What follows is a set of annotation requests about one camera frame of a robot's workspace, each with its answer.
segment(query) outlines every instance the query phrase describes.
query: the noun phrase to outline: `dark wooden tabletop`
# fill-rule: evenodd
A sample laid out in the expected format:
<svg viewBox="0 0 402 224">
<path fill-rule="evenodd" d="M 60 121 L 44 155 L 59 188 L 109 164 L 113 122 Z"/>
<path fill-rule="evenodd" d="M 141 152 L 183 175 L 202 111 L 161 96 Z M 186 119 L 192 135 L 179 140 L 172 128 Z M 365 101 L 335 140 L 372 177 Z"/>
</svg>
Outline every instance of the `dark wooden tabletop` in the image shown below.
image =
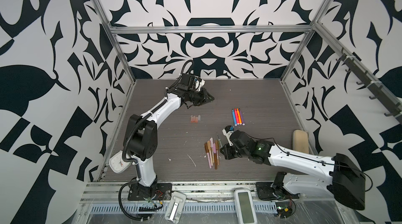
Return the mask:
<svg viewBox="0 0 402 224">
<path fill-rule="evenodd" d="M 123 150 L 123 138 L 128 118 L 151 109 L 164 96 L 164 88 L 173 80 L 140 79 L 124 117 L 123 125 L 112 155 Z M 215 181 L 274 179 L 278 171 L 293 172 L 277 166 L 258 165 L 247 158 L 225 160 L 220 155 L 220 166 L 210 169 L 205 157 L 204 143 L 216 139 L 225 126 L 233 125 L 232 109 L 240 108 L 245 126 L 235 129 L 256 138 L 275 138 L 279 145 L 291 148 L 293 131 L 299 129 L 284 90 L 277 79 L 206 80 L 204 87 L 215 97 L 211 103 L 174 111 L 158 129 L 158 148 L 153 155 L 153 166 L 158 180 Z M 190 123 L 190 116 L 201 115 L 201 121 Z M 121 174 L 106 172 L 104 181 L 129 181 L 136 177 L 134 166 Z"/>
</svg>

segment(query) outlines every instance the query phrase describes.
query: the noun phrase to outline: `beige eraser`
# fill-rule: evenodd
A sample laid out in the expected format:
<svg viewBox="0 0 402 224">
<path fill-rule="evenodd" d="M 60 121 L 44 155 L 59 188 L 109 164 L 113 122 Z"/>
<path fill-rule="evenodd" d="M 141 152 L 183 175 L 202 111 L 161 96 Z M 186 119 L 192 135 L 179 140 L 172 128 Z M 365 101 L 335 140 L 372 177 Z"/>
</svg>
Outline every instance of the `beige eraser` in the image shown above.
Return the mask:
<svg viewBox="0 0 402 224">
<path fill-rule="evenodd" d="M 309 153 L 308 151 L 308 135 L 305 131 L 295 130 L 293 132 L 293 150 L 298 152 Z"/>
</svg>

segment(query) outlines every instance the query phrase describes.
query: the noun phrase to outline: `gray lcd screen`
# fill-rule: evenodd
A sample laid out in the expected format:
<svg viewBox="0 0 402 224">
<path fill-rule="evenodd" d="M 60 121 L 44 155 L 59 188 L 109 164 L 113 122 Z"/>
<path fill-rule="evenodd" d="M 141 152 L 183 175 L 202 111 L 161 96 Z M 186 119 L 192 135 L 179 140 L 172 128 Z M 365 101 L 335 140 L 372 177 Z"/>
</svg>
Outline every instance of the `gray lcd screen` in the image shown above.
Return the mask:
<svg viewBox="0 0 402 224">
<path fill-rule="evenodd" d="M 248 192 L 238 193 L 240 209 L 244 223 L 253 223 L 253 210 L 251 209 L 250 198 Z"/>
</svg>

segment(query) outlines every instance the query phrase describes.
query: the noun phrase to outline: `black and white patterned wall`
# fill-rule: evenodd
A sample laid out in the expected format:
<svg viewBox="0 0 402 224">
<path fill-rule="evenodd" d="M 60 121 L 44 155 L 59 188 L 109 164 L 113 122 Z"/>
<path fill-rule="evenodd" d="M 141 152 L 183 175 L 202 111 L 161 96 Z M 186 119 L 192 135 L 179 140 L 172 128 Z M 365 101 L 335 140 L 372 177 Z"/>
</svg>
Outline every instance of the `black and white patterned wall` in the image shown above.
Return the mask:
<svg viewBox="0 0 402 224">
<path fill-rule="evenodd" d="M 402 0 L 335 0 L 323 18 L 338 39 L 401 97 Z M 374 182 L 361 222 L 402 221 L 402 126 L 319 35 L 303 51 L 286 80 L 291 98 L 321 155 L 348 155 Z"/>
<path fill-rule="evenodd" d="M 0 0 L 1 223 L 69 223 L 130 81 L 89 0 Z"/>
<path fill-rule="evenodd" d="M 309 24 L 322 0 L 100 0 L 112 26 Z M 279 78 L 302 33 L 120 35 L 136 78 Z"/>
</svg>

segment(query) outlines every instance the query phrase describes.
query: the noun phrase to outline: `blue marker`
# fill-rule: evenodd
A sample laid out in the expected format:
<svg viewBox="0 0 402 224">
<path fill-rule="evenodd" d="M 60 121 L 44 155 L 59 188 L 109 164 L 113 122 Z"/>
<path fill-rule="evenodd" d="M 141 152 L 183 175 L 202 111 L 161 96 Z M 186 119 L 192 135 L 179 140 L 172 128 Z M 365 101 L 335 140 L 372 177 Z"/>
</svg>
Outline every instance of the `blue marker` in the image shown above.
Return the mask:
<svg viewBox="0 0 402 224">
<path fill-rule="evenodd" d="M 232 115 L 233 115 L 234 126 L 237 126 L 236 116 L 234 116 L 234 110 L 233 109 L 232 109 Z"/>
</svg>

